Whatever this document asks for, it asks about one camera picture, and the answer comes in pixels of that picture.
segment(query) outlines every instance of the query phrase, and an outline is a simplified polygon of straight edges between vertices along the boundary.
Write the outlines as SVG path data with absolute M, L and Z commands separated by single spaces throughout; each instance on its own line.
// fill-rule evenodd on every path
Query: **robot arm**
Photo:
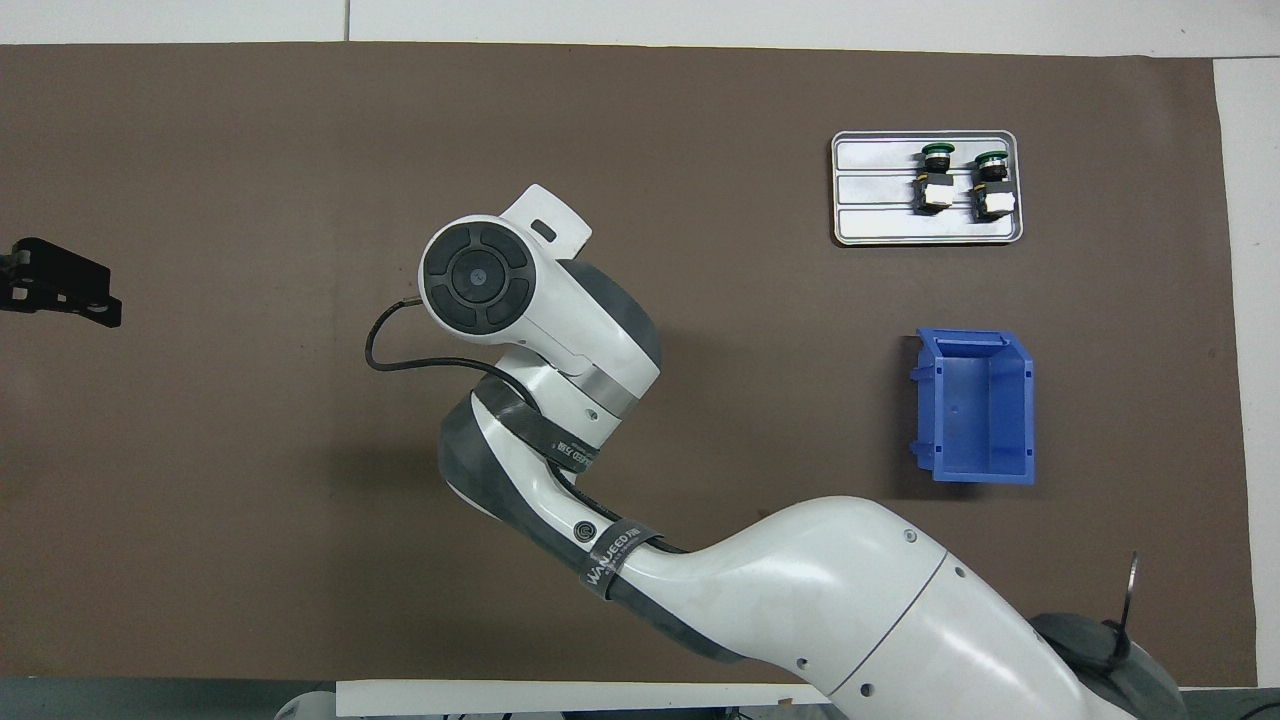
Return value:
M 851 717 L 1129 719 L 1083 685 L 975 573 L 890 510 L 812 500 L 696 552 L 671 552 L 572 484 L 657 379 L 644 310 L 575 260 L 590 228 L 532 186 L 468 215 L 422 254 L 419 284 L 448 332 L 511 350 L 444 419 L 449 487 L 690 650 L 753 657 Z

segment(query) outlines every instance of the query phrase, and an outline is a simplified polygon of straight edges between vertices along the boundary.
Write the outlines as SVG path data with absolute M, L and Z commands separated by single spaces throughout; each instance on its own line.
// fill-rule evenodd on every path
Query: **metal tray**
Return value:
M 936 215 L 915 210 L 913 182 L 920 147 L 946 141 L 956 146 L 950 176 L 955 205 Z M 991 150 L 1009 152 L 1009 179 L 1018 205 L 1012 214 L 978 222 L 973 213 L 973 159 Z M 1023 234 L 1023 193 L 1018 143 L 1006 131 L 845 131 L 831 141 L 832 229 L 841 245 L 1002 245 Z

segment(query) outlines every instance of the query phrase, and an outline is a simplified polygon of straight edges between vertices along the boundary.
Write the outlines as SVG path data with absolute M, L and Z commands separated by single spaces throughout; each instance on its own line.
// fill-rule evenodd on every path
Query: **robot end effector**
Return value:
M 591 228 L 534 184 L 500 215 L 460 218 L 428 242 L 419 292 L 451 334 L 527 347 L 621 419 L 658 377 L 658 333 L 613 281 L 576 260 Z

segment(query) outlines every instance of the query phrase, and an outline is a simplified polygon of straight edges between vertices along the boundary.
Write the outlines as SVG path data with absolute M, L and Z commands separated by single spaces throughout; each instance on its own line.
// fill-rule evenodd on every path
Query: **brown table surface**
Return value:
M 842 249 L 842 129 L 1005 128 L 1007 247 Z M 361 345 L 426 238 L 539 182 L 663 333 L 582 486 L 701 547 L 858 495 L 1021 612 L 1120 611 L 1254 682 L 1208 60 L 503 45 L 0 47 L 0 228 L 113 269 L 124 325 L 0 316 L 0 673 L 785 680 L 687 653 L 435 469 L 477 379 Z M 493 348 L 425 313 L 388 356 Z M 916 327 L 1015 332 L 1033 487 L 914 466 Z

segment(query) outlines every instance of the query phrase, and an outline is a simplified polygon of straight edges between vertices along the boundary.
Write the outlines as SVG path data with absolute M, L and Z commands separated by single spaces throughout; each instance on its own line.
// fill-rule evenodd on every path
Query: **blue storage bin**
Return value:
M 1036 377 L 1012 333 L 920 328 L 916 464 L 950 483 L 1036 482 Z

